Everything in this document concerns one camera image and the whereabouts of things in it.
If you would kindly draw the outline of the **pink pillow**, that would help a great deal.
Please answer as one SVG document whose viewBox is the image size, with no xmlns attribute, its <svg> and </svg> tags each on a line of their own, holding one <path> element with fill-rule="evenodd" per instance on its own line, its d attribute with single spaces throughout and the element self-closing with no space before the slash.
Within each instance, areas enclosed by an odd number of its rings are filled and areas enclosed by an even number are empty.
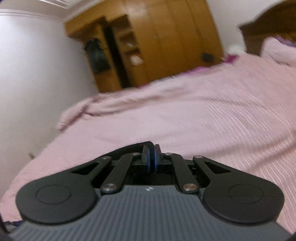
<svg viewBox="0 0 296 241">
<path fill-rule="evenodd" d="M 274 37 L 268 37 L 263 41 L 260 57 L 295 67 L 295 47 L 283 44 Z"/>
</svg>

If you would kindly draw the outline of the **black button cardigan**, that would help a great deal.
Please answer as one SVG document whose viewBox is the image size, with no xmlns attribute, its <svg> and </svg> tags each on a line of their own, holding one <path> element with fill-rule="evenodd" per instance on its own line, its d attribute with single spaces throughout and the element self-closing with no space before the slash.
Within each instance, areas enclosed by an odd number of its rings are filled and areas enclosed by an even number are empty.
<svg viewBox="0 0 296 241">
<path fill-rule="evenodd" d="M 154 144 L 150 141 L 142 142 L 142 143 L 136 143 L 132 145 L 128 145 L 119 149 L 116 149 L 114 151 L 108 152 L 106 154 L 103 154 L 99 156 L 98 158 L 102 157 L 111 157 L 112 160 L 119 160 L 121 156 L 124 154 L 132 154 L 132 153 L 143 153 L 144 147 L 148 147 L 149 150 L 149 156 L 154 156 Z"/>
</svg>

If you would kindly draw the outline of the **wooden wardrobe with shelves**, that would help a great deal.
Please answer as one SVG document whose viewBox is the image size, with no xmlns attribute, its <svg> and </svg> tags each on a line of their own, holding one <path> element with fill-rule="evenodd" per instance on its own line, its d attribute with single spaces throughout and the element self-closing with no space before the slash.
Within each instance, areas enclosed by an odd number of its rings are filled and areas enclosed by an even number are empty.
<svg viewBox="0 0 296 241">
<path fill-rule="evenodd" d="M 223 55 L 206 1 L 103 1 L 65 29 L 84 44 L 102 43 L 110 69 L 93 75 L 100 92 L 218 64 Z"/>
</svg>

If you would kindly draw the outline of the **dark wooden headboard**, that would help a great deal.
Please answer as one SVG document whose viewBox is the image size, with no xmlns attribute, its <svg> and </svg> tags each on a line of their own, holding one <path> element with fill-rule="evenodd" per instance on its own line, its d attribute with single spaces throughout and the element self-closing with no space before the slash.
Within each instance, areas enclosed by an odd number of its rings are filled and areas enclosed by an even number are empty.
<svg viewBox="0 0 296 241">
<path fill-rule="evenodd" d="M 282 1 L 262 12 L 256 19 L 238 28 L 243 35 L 246 52 L 259 55 L 267 37 L 277 35 L 295 41 L 295 0 Z"/>
</svg>

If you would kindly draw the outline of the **dark hanging bag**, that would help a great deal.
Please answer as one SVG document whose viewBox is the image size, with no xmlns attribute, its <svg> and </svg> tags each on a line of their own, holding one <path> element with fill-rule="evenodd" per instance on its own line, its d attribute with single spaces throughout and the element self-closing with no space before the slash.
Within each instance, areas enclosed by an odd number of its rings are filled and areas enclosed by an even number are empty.
<svg viewBox="0 0 296 241">
<path fill-rule="evenodd" d="M 84 51 L 94 74 L 99 74 L 110 69 L 104 48 L 99 39 L 94 38 L 89 40 L 84 46 Z"/>
</svg>

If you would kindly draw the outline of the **pink checked bed cover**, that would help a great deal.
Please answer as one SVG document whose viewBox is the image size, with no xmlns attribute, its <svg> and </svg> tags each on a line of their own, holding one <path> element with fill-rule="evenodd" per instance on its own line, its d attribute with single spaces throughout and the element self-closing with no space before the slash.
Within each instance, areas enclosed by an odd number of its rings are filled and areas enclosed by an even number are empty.
<svg viewBox="0 0 296 241">
<path fill-rule="evenodd" d="M 285 195 L 278 222 L 295 231 L 295 66 L 245 54 L 194 74 L 100 93 L 65 110 L 61 132 L 16 176 L 1 199 L 19 221 L 25 184 L 145 141 L 184 158 L 202 155 L 267 179 Z"/>
</svg>

